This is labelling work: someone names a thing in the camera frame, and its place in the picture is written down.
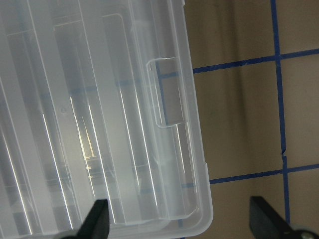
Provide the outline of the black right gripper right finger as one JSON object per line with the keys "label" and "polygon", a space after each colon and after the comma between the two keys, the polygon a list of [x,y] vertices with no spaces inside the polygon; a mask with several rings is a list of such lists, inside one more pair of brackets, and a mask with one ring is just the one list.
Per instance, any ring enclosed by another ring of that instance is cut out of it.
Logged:
{"label": "black right gripper right finger", "polygon": [[250,197],[250,230],[255,239],[295,239],[295,231],[261,196]]}

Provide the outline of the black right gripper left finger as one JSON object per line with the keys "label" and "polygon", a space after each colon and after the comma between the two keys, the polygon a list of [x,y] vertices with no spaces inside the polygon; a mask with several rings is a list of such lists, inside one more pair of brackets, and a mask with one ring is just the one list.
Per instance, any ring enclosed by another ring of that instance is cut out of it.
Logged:
{"label": "black right gripper left finger", "polygon": [[109,207],[107,199],[96,200],[82,226],[77,239],[107,239],[110,231]]}

